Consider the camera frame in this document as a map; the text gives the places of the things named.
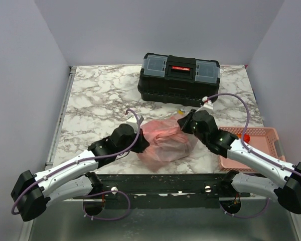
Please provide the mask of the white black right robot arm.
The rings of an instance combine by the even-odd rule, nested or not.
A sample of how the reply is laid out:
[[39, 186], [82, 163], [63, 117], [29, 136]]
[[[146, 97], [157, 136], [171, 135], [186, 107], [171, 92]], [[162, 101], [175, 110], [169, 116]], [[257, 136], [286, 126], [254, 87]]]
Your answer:
[[210, 152], [242, 163], [262, 175], [249, 176], [235, 171], [229, 180], [221, 183], [225, 196], [254, 193], [301, 214], [301, 162], [297, 165], [284, 162], [252, 147], [235, 134], [218, 128], [206, 110], [193, 109], [177, 123], [182, 132], [194, 135]]

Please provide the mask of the red fake fruit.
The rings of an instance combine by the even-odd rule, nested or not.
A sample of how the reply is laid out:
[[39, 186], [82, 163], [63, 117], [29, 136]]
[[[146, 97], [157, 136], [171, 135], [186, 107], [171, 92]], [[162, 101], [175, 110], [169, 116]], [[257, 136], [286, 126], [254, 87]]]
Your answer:
[[248, 134], [244, 134], [243, 140], [244, 140], [245, 143], [249, 143], [250, 142], [250, 136]]

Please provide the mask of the pink plastic bag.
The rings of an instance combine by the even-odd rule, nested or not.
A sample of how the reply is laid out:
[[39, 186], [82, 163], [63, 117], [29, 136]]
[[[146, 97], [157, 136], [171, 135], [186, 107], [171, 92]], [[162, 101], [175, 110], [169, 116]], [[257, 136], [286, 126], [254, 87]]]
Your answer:
[[198, 139], [181, 131], [177, 120], [182, 117], [176, 114], [167, 119], [150, 120], [141, 126], [149, 146], [137, 156], [151, 171], [192, 153]]

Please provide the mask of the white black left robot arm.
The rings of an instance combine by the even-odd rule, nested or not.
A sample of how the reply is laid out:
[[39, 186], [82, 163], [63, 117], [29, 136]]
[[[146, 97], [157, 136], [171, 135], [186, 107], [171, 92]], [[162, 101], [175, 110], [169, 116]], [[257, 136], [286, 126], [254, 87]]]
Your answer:
[[30, 221], [55, 202], [78, 196], [96, 198], [103, 190], [93, 171], [114, 162], [124, 153], [142, 153], [148, 146], [140, 123], [125, 123], [69, 161], [35, 174], [24, 171], [11, 192], [14, 201], [11, 213]]

